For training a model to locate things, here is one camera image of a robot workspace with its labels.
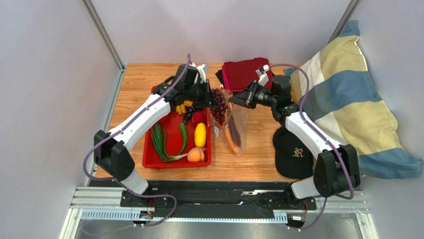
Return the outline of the purple grape bunch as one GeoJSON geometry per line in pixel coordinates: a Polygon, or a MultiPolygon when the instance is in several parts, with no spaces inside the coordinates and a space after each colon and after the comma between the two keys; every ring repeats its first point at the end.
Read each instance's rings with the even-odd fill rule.
{"type": "Polygon", "coordinates": [[[212,114],[213,119],[220,125],[223,125],[226,118],[226,111],[228,109],[228,105],[226,103],[226,95],[218,88],[213,89],[212,93],[214,98],[219,103],[219,106],[216,108],[211,108],[210,112],[212,114]]]}

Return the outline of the clear zip top bag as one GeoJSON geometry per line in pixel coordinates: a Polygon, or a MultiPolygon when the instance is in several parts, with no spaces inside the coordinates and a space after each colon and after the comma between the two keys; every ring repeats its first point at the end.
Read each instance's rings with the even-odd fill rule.
{"type": "Polygon", "coordinates": [[[247,148],[247,112],[229,101],[233,93],[223,87],[212,90],[219,107],[210,108],[216,138],[227,143],[227,148],[240,157],[247,148]]]}

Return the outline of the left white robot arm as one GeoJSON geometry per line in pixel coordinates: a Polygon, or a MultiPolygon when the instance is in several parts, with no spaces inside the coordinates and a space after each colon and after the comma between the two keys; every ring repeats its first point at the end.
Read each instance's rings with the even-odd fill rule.
{"type": "Polygon", "coordinates": [[[207,64],[182,64],[176,74],[154,87],[146,102],[123,123],[109,132],[99,130],[94,136],[94,163],[113,180],[134,195],[142,195],[148,182],[135,170],[130,152],[139,139],[160,119],[184,101],[196,107],[217,107],[206,73],[207,64]]]}

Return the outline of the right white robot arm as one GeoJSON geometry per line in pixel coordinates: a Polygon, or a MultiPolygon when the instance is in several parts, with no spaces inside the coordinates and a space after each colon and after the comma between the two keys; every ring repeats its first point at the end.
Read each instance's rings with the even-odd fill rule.
{"type": "Polygon", "coordinates": [[[285,169],[302,171],[286,190],[289,196],[353,199],[354,189],[360,185],[356,149],[332,139],[309,119],[302,107],[292,101],[287,76],[273,77],[270,89],[261,80],[252,81],[229,101],[248,109],[257,105],[270,107],[274,120],[281,125],[273,143],[279,139],[287,142],[282,151],[290,165],[285,169]]]}

